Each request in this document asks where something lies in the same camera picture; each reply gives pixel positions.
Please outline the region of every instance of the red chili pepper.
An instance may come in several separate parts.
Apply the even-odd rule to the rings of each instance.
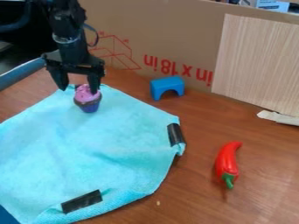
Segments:
[[[241,142],[230,142],[224,145],[216,157],[216,174],[220,181],[226,182],[229,189],[233,188],[233,182],[239,177],[235,151],[242,146]]]

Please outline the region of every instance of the blue block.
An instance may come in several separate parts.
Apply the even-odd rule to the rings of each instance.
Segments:
[[[0,206],[0,223],[3,224],[19,224],[19,222],[9,214],[5,208]]]
[[[167,90],[175,90],[178,95],[184,95],[184,80],[179,76],[154,79],[150,82],[150,93],[155,101]]]

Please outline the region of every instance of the cupcake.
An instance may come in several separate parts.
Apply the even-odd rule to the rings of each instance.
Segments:
[[[93,113],[98,110],[101,101],[101,93],[98,91],[96,94],[92,94],[90,87],[87,84],[83,84],[76,87],[73,101],[85,113]]]

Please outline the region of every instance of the black cable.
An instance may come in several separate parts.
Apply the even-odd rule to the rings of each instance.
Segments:
[[[95,41],[94,41],[94,43],[92,45],[88,44],[88,46],[91,46],[91,47],[92,46],[96,46],[99,43],[99,39],[100,39],[98,32],[91,25],[89,25],[89,24],[83,24],[83,26],[85,28],[87,28],[89,31],[95,32],[95,35],[96,35]]]
[[[23,26],[28,24],[30,20],[30,16],[31,16],[31,1],[26,0],[24,5],[24,13],[22,17],[16,23],[0,25],[0,33],[11,32],[19,28],[22,28]]]

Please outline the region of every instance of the purple cupcake liner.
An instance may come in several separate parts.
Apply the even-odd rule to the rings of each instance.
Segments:
[[[96,102],[95,104],[89,104],[89,105],[84,105],[80,106],[80,108],[85,112],[85,113],[94,113],[98,110],[100,105],[100,102]]]

